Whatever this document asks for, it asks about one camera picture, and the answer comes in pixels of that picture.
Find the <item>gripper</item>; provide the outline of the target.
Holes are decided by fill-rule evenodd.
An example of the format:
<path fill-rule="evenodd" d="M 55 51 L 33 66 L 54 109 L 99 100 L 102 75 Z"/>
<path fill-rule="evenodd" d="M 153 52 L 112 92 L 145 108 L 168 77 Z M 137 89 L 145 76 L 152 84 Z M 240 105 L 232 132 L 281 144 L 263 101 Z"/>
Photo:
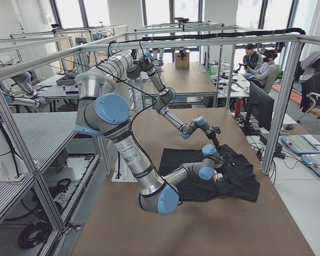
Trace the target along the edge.
<path fill-rule="evenodd" d="M 212 140 L 213 144 L 215 146 L 219 145 L 219 141 L 217 139 L 216 133 L 214 131 L 211 131 L 209 134 L 206 135 L 210 140 Z"/>
<path fill-rule="evenodd" d="M 231 181 L 227 171 L 231 166 L 235 166 L 233 159 L 234 158 L 228 154 L 222 156 L 223 165 L 219 168 L 219 173 L 222 174 L 224 181 Z"/>

